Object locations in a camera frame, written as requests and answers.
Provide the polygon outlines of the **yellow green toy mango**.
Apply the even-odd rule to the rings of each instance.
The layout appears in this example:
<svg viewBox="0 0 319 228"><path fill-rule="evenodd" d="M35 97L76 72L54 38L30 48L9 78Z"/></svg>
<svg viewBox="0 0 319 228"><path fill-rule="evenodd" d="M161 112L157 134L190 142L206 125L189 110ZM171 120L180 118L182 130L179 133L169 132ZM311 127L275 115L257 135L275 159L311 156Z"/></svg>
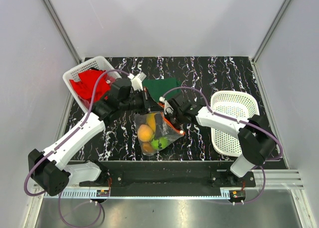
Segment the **yellow green toy mango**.
<svg viewBox="0 0 319 228"><path fill-rule="evenodd" d="M156 131L156 119L155 119L155 113L148 114L146 118L147 125L153 130L153 132Z"/></svg>

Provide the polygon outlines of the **clear zip top bag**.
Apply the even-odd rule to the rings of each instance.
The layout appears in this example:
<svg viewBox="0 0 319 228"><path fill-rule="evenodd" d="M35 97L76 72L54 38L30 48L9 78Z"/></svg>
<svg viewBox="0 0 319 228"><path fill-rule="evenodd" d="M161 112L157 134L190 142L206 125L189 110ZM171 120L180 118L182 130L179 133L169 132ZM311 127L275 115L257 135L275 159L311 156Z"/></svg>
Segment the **clear zip top bag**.
<svg viewBox="0 0 319 228"><path fill-rule="evenodd" d="M176 129L163 112L135 114L134 119L141 151L146 156L153 156L185 135L184 130Z"/></svg>

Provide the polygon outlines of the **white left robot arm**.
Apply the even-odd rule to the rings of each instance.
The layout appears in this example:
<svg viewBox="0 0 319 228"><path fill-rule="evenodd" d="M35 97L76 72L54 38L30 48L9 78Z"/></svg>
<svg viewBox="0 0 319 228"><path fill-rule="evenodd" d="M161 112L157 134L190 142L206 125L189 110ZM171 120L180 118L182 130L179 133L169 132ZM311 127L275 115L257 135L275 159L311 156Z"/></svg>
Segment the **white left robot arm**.
<svg viewBox="0 0 319 228"><path fill-rule="evenodd" d="M34 149L29 153L28 177L50 196L81 182L90 181L96 186L103 186L108 179L108 169L100 162L70 165L69 161L91 138L126 111L150 114L162 112L162 107L150 96L147 88L128 78L116 79L110 90L94 102L80 122L63 137L42 152Z"/></svg>

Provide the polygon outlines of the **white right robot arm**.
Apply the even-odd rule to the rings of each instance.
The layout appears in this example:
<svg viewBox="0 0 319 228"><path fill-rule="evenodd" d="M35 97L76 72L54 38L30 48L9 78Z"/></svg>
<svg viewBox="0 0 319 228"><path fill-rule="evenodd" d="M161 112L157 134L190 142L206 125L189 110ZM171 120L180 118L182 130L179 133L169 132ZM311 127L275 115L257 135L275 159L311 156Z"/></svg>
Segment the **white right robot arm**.
<svg viewBox="0 0 319 228"><path fill-rule="evenodd" d="M278 139L260 115L251 118L236 118L226 113L214 111L209 105L192 104L181 93L169 100L159 99L164 116L175 127L192 123L224 132L239 141L242 154L233 162L226 180L231 186L238 186L244 181L244 175L256 166L261 166L269 159L274 149L279 146Z"/></svg>

